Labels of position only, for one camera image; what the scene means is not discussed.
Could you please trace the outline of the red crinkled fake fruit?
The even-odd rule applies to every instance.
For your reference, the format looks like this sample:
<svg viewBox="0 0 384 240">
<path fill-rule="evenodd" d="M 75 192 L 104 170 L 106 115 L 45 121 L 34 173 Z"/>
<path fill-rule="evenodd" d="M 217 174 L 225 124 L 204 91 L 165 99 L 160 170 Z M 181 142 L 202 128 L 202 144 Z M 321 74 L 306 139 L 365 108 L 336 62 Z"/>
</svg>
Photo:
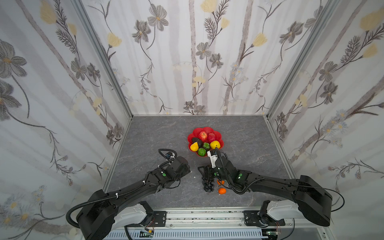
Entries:
<svg viewBox="0 0 384 240">
<path fill-rule="evenodd" d="M 199 139 L 200 139 L 201 141 L 205 142 L 205 141 L 207 140 L 207 138 L 208 138 L 208 134 L 207 134 L 206 131 L 201 131 L 201 132 L 199 133 Z"/>
</svg>

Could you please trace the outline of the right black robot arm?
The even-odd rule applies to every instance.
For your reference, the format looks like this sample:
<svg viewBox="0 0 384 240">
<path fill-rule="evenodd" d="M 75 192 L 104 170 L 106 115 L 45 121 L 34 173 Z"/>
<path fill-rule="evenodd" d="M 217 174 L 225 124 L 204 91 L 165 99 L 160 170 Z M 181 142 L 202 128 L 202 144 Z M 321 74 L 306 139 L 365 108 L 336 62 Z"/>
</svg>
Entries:
<svg viewBox="0 0 384 240">
<path fill-rule="evenodd" d="M 206 184 L 219 180 L 227 184 L 225 189 L 237 195 L 260 192 L 289 200 L 298 206 L 299 213 L 313 224 L 328 227 L 331 223 L 331 194 L 312 178 L 300 176 L 299 179 L 278 179 L 266 177 L 245 170 L 238 170 L 231 163 L 224 168 L 207 165 L 198 167 Z"/>
</svg>

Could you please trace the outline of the yellow fake lemon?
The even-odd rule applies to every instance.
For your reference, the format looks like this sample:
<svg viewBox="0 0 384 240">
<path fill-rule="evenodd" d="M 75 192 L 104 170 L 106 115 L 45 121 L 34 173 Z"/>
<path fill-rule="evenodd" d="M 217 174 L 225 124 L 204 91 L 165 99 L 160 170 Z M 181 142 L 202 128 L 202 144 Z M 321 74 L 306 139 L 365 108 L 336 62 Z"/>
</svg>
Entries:
<svg viewBox="0 0 384 240">
<path fill-rule="evenodd" d="M 217 140 L 212 141 L 210 143 L 210 147 L 211 147 L 212 150 L 220 149 L 221 148 L 221 143 L 219 141 L 217 141 Z"/>
</svg>

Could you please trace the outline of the dark purple fake mangosteen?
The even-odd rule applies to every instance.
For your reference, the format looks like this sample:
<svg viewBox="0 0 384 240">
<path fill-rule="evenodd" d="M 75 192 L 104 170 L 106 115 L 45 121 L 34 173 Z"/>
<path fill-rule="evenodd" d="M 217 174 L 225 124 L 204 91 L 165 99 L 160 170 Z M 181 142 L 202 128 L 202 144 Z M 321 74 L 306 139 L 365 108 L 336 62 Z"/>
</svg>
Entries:
<svg viewBox="0 0 384 240">
<path fill-rule="evenodd" d="M 207 151 L 209 151 L 211 149 L 211 146 L 209 143 L 203 143 L 203 148 Z"/>
</svg>

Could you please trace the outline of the green fake lime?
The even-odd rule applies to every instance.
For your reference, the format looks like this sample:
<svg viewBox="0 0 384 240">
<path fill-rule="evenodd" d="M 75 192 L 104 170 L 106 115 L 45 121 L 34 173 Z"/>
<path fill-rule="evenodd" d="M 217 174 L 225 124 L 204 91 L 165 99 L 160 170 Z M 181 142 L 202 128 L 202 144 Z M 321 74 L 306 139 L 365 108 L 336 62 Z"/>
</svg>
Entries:
<svg viewBox="0 0 384 240">
<path fill-rule="evenodd" d="M 199 148 L 197 153 L 199 156 L 204 157 L 207 154 L 207 150 L 204 148 Z"/>
</svg>

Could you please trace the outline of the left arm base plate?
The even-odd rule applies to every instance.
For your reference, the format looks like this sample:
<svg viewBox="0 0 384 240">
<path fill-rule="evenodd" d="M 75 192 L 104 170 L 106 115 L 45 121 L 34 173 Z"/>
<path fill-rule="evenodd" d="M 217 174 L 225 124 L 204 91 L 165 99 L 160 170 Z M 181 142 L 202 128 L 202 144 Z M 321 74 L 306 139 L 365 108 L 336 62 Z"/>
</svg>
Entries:
<svg viewBox="0 0 384 240">
<path fill-rule="evenodd" d="M 167 211 L 154 211 L 154 213 L 152 214 L 152 219 L 147 226 L 151 228 L 165 227 L 166 220 L 167 220 Z"/>
</svg>

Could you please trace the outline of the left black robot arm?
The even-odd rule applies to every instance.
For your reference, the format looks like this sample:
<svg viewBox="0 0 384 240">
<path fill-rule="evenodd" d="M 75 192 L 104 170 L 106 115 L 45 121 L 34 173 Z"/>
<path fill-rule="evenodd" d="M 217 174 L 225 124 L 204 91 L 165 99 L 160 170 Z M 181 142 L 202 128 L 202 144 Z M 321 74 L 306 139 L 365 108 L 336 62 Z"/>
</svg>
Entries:
<svg viewBox="0 0 384 240">
<path fill-rule="evenodd" d="M 71 209 L 79 210 L 75 220 L 67 213 L 67 221 L 79 228 L 86 240 L 102 240 L 110 231 L 123 226 L 146 225 L 151 221 L 153 210 L 142 198 L 170 188 L 189 173 L 188 161 L 176 157 L 128 187 L 109 193 L 94 192 L 87 202 Z"/>
</svg>

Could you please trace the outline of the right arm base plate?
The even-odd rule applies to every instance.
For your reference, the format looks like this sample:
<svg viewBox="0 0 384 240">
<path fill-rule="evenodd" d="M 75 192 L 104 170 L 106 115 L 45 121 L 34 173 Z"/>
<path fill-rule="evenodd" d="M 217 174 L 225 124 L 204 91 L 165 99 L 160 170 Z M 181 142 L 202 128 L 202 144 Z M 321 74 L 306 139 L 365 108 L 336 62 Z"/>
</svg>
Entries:
<svg viewBox="0 0 384 240">
<path fill-rule="evenodd" d="M 279 221 L 274 220 L 267 214 L 261 214 L 260 211 L 243 211 L 243 214 L 244 222 L 247 227 L 267 228 L 286 225 L 283 219 Z"/>
</svg>

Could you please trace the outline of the dark fake avocado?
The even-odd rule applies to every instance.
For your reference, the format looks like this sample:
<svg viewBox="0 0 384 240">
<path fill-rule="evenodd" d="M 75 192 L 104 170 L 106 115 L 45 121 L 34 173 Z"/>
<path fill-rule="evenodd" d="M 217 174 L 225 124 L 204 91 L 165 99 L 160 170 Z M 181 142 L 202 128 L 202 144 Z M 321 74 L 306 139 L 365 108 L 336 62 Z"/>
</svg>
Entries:
<svg viewBox="0 0 384 240">
<path fill-rule="evenodd" d="M 197 143 L 199 147 L 203 145 L 203 141 L 199 138 L 192 138 L 192 144 Z"/>
</svg>

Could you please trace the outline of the yellow fake pear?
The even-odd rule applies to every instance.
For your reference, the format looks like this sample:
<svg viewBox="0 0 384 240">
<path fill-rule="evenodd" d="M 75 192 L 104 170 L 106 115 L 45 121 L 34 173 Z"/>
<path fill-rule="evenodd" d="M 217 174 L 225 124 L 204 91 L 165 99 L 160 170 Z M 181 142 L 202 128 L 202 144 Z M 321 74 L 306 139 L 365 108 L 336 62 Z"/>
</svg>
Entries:
<svg viewBox="0 0 384 240">
<path fill-rule="evenodd" d="M 200 146 L 199 146 L 199 143 L 198 142 L 194 142 L 193 144 L 191 144 L 190 146 L 190 150 L 193 151 L 193 152 L 197 152 L 199 150 Z"/>
</svg>

